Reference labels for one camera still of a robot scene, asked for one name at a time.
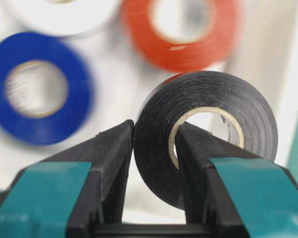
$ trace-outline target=tape roll core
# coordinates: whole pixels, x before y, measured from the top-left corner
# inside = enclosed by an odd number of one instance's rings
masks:
[[[224,117],[226,120],[230,122],[234,126],[234,129],[237,133],[238,141],[237,141],[237,146],[240,148],[244,148],[244,134],[243,134],[243,129],[238,123],[238,121],[228,112],[224,111],[221,108],[214,108],[214,107],[200,107],[200,108],[195,108],[190,111],[188,111],[186,114],[181,116],[179,120],[174,124],[170,135],[169,135],[169,140],[168,140],[168,149],[169,149],[169,154],[171,157],[171,160],[175,167],[179,169],[179,162],[178,159],[174,153],[174,144],[175,144],[175,136],[177,134],[178,128],[181,124],[183,124],[189,117],[193,116],[194,114],[197,113],[215,113],[215,114],[220,114],[222,117]]]
[[[56,3],[56,4],[66,4],[76,0],[45,0],[45,1]]]
[[[66,77],[56,65],[31,60],[11,70],[5,93],[17,112],[30,118],[44,118],[57,112],[68,96]]]
[[[160,84],[146,101],[134,132],[134,154],[147,186],[163,201],[183,209],[181,180],[172,159],[176,128],[191,114],[224,116],[238,134],[238,145],[274,161],[277,126],[264,97],[232,75],[199,71],[174,76]]]

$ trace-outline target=white surface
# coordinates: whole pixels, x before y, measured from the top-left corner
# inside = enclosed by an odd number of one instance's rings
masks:
[[[245,13],[240,44],[227,64],[220,62],[209,69],[225,69],[253,84],[266,97],[277,115],[280,153],[280,149],[288,143],[283,141],[290,133],[287,128],[295,126],[293,117],[298,107],[298,84],[292,83],[298,82],[298,29],[294,28],[298,22],[298,0],[245,0],[244,4],[248,11]],[[0,128],[0,189],[7,187],[23,167],[92,138],[126,119],[136,121],[141,105],[151,90],[173,75],[145,62],[131,45],[118,19],[89,37],[80,35],[62,38],[81,54],[95,78],[93,111],[77,133],[52,146],[24,144]],[[22,27],[0,5],[0,40],[21,30]],[[291,113],[283,107],[285,102],[293,109]],[[281,164],[285,162],[281,156],[277,157],[277,161]],[[183,211],[165,204],[146,187],[133,159],[124,220],[137,223],[184,223]]]
[[[67,36],[101,28],[118,10],[120,0],[2,0],[18,21],[33,31]]]
[[[279,131],[279,149],[276,158],[277,162],[284,166],[288,162],[298,122],[298,16],[292,45],[276,113]]]
[[[276,163],[285,166],[298,113],[298,0],[246,0],[238,47],[225,71],[266,98],[277,121]]]

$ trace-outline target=electrical tape roll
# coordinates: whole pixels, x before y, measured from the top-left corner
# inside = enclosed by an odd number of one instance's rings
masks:
[[[49,111],[39,115],[24,102],[26,85],[36,78],[22,81],[14,73],[32,72],[32,64],[36,67],[38,62],[53,65],[64,76],[66,86],[62,103],[55,110],[48,108]],[[50,79],[48,92],[53,90],[56,80]],[[90,74],[82,59],[56,38],[24,32],[0,43],[0,125],[18,139],[49,145],[68,138],[88,115],[91,89]]]
[[[3,0],[4,6],[29,29],[51,36],[69,36],[103,28],[121,0]]]
[[[134,154],[147,186],[160,199],[183,209],[181,181],[172,158],[174,128],[194,113],[213,112],[242,129],[239,146],[274,161],[276,121],[264,97],[249,83],[226,73],[199,71],[166,80],[151,94],[134,132]]]
[[[154,16],[154,9],[162,0],[125,0],[123,17],[135,46],[146,59],[158,67],[169,71],[187,72],[201,70],[218,60],[223,60],[232,50],[238,28],[238,4],[236,0],[196,0],[202,3],[202,32],[193,30],[195,37],[184,38],[165,36],[155,26],[159,17]],[[169,1],[170,12],[174,11],[174,2]],[[199,18],[197,9],[188,9],[187,19]],[[163,16],[160,20],[169,19],[170,26],[183,25],[174,22],[171,16]],[[189,27],[183,27],[183,35]]]

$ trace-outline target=black plastic jaw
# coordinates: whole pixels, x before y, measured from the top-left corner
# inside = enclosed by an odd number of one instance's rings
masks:
[[[176,135],[187,223],[207,224],[215,236],[249,237],[238,211],[209,158],[260,156],[221,140],[209,132],[184,123]],[[291,173],[282,168],[298,190]]]
[[[68,219],[66,237],[89,238],[94,226],[121,222],[133,148],[133,131],[134,122],[127,120],[42,161],[92,163]],[[25,170],[26,168],[21,170],[11,186],[0,194],[0,207]]]

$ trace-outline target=red electrical tape roll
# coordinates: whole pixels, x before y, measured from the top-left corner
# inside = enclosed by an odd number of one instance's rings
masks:
[[[212,6],[208,30],[194,42],[168,40],[153,26],[152,6],[158,0],[125,0],[124,20],[135,45],[153,64],[169,71],[201,70],[231,51],[237,32],[236,0],[207,0]]]

